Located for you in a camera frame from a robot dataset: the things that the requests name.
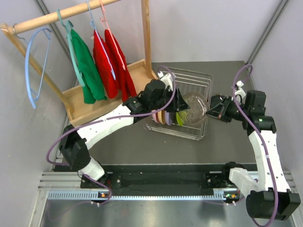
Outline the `dark plate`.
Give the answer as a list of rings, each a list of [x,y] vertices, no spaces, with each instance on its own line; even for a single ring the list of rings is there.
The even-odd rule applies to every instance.
[[[210,109],[205,97],[197,92],[189,92],[183,96],[189,108],[180,112],[184,124],[198,127],[207,120],[206,112]]]

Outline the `purple plastic plate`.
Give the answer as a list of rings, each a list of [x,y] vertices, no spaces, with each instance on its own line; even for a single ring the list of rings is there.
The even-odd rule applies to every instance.
[[[175,113],[165,111],[165,122],[168,126],[171,126],[175,121]]]

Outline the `yellow plastic plate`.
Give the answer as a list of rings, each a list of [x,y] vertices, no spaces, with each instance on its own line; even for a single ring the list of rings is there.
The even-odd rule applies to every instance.
[[[163,111],[158,112],[158,119],[161,124],[163,124],[163,125],[166,124],[165,113]]]

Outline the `pink plastic plate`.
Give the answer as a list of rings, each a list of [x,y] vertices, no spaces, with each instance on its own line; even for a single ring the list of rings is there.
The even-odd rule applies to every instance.
[[[152,114],[152,117],[153,117],[153,119],[154,119],[154,121],[155,121],[156,123],[159,123],[159,119],[158,119],[158,114],[157,114],[157,113],[153,113],[153,114]]]

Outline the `black plate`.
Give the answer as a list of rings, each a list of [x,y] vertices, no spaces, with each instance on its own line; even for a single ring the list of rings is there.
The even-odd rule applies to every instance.
[[[224,96],[222,95],[214,95],[211,97],[211,103],[210,103],[210,108],[216,108],[224,99]]]

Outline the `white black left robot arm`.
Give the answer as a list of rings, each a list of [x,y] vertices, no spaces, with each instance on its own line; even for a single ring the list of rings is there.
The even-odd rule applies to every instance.
[[[101,164],[90,156],[89,149],[111,133],[137,123],[158,109],[176,113],[188,108],[180,90],[171,82],[154,79],[139,95],[128,98],[106,115],[82,125],[78,130],[72,125],[67,126],[59,150],[72,171],[88,176],[100,188],[106,185],[107,175]]]

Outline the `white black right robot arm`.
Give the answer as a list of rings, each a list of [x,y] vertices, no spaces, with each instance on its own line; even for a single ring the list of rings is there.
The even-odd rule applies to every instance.
[[[300,195],[292,192],[285,179],[276,146],[276,125],[265,114],[266,94],[250,90],[245,101],[235,102],[231,96],[211,97],[207,115],[222,122],[242,123],[253,147],[258,171],[254,179],[243,164],[226,163],[222,167],[221,182],[236,186],[246,199],[251,218],[287,220],[301,204]]]

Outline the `wooden clothes rack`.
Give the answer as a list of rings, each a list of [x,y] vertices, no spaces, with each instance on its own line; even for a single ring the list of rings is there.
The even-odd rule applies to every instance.
[[[45,72],[45,66],[41,66],[37,60],[31,55],[30,48],[33,40],[30,40],[27,46],[24,46],[18,39],[17,35],[36,29],[37,32],[46,29],[47,25],[57,21],[63,21],[66,18],[88,12],[92,9],[103,8],[105,5],[112,4],[111,0],[92,0],[88,3],[82,3],[67,9],[58,10],[57,12],[37,17],[35,19],[8,26],[1,24],[0,28],[4,35],[14,44],[19,52],[25,57],[25,65],[31,65],[34,70],[41,76],[41,80],[46,81],[48,86],[55,92],[55,94],[63,102],[69,120],[73,126],[79,126],[88,121],[94,120],[104,114],[109,113],[122,102],[122,97],[118,96],[109,101],[97,101],[92,106],[85,104],[80,100],[83,95],[81,86],[83,85],[82,75],[78,68],[75,68],[76,78],[79,85],[61,92],[56,84],[52,81],[49,75]],[[135,89],[137,92],[142,91],[146,84],[157,76],[152,70],[151,62],[151,38],[150,38],[150,17],[149,17],[149,1],[143,0],[142,7],[142,20],[143,20],[143,36],[145,59],[134,62],[127,66],[131,78],[133,79]]]

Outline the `red shirt right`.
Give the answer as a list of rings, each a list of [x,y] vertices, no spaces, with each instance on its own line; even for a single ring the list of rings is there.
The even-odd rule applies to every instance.
[[[111,64],[113,66],[113,69],[114,69],[114,72],[116,75],[117,88],[121,91],[122,101],[125,102],[128,98],[137,96],[137,92],[136,92],[133,80],[131,78],[131,75],[129,73],[129,70],[127,68],[125,56],[122,52],[121,47],[119,46],[118,41],[114,37],[116,40],[119,52],[122,56],[125,66],[126,66],[126,71],[124,71],[122,68],[121,61],[116,53],[115,46],[113,44],[113,41],[112,41],[109,31],[107,29],[104,31],[104,35],[105,35],[105,42],[110,50],[110,60],[111,60]]]

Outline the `red shirt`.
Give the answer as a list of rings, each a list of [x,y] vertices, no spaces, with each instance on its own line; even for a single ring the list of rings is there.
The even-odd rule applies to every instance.
[[[129,73],[129,70],[127,68],[125,56],[122,52],[121,47],[119,46],[118,41],[114,37],[116,40],[119,52],[122,56],[125,66],[126,66],[126,71],[124,71],[122,68],[121,61],[116,53],[115,46],[113,44],[113,41],[112,41],[109,31],[107,29],[104,31],[104,35],[105,35],[105,42],[110,50],[110,60],[111,60],[111,64],[113,66],[113,69],[114,69],[114,72],[116,75],[117,88],[121,91],[122,101],[125,102],[128,98],[137,96],[137,92],[136,92],[133,80],[131,78],[131,75]]]
[[[118,89],[115,80],[116,75],[110,61],[110,50],[96,30],[94,30],[93,58],[108,98],[115,98]]]

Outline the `green shirt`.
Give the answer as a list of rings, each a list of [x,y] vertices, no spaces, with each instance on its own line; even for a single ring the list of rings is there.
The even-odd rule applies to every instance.
[[[71,42],[82,73],[85,86],[82,87],[85,104],[94,104],[99,100],[107,100],[99,72],[86,43],[75,30],[71,30]]]

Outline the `red shirt left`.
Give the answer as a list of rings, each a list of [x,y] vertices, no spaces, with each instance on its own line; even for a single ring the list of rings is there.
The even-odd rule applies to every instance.
[[[110,50],[96,30],[94,30],[93,58],[108,98],[115,98],[118,89],[115,80],[116,75],[110,61]]]

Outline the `pink hanger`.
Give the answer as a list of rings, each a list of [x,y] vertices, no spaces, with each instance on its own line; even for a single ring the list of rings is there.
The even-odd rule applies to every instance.
[[[110,37],[111,37],[111,39],[113,41],[113,44],[115,46],[115,49],[116,49],[116,53],[117,53],[117,55],[118,55],[118,57],[119,57],[119,59],[121,61],[122,68],[123,68],[124,71],[126,71],[126,66],[125,66],[124,61],[122,59],[122,56],[121,56],[121,54],[119,52],[116,40],[115,40],[115,38],[114,38],[111,30],[110,30],[108,22],[107,22],[107,19],[106,19],[106,16],[105,16],[105,8],[104,8],[102,0],[99,0],[99,3],[100,3],[101,11],[102,11],[102,17],[100,17],[100,20],[101,20],[101,22],[103,24],[103,27],[109,31]]]

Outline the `teal hanger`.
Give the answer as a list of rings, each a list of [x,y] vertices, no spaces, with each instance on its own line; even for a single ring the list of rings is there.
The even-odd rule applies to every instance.
[[[82,87],[84,87],[85,83],[84,83],[84,80],[83,80],[83,75],[78,69],[77,60],[76,60],[74,48],[73,48],[73,45],[72,45],[71,29],[73,28],[73,24],[69,20],[66,23],[64,23],[63,19],[61,17],[61,14],[60,14],[60,10],[57,9],[56,12],[57,12],[57,16],[59,18],[59,21],[60,21],[61,25],[65,28],[65,31],[66,31],[66,38],[67,38],[67,41],[68,41],[68,47],[69,47],[69,51],[70,51],[71,61],[72,61],[72,65],[73,65],[73,68],[74,68],[74,71],[75,71],[75,74],[76,74],[76,78],[77,78],[79,84]]]

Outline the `light blue empty hanger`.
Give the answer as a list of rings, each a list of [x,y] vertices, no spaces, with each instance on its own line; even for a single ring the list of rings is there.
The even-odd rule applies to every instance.
[[[31,77],[30,77],[30,73],[29,73],[29,66],[31,66],[33,69],[36,69],[36,68],[34,68],[36,66],[34,64],[34,63],[36,63],[36,61],[33,58],[33,56],[31,55],[31,47],[33,45],[35,37],[41,32],[43,32],[44,35],[46,36],[48,43],[47,43],[47,49],[45,52],[44,64],[42,67],[39,64],[37,65],[38,74],[40,74],[41,79],[40,79],[40,83],[39,83],[39,88],[36,92],[31,86]],[[25,81],[26,81],[27,96],[28,96],[28,99],[29,99],[33,109],[36,109],[36,102],[39,100],[42,82],[44,79],[44,75],[46,74],[45,68],[46,68],[46,63],[47,63],[47,59],[48,59],[48,52],[50,49],[51,33],[52,33],[51,29],[49,29],[47,27],[42,27],[34,32],[34,34],[31,36],[31,38],[27,44],[27,50],[26,50],[26,54],[25,54]]]

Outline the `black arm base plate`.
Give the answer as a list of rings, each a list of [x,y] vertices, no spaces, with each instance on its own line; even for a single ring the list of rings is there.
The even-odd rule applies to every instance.
[[[176,171],[176,172],[118,172],[106,173],[97,180],[111,189],[130,189],[135,186],[165,187],[192,186],[198,189],[232,187],[224,181],[221,172]]]

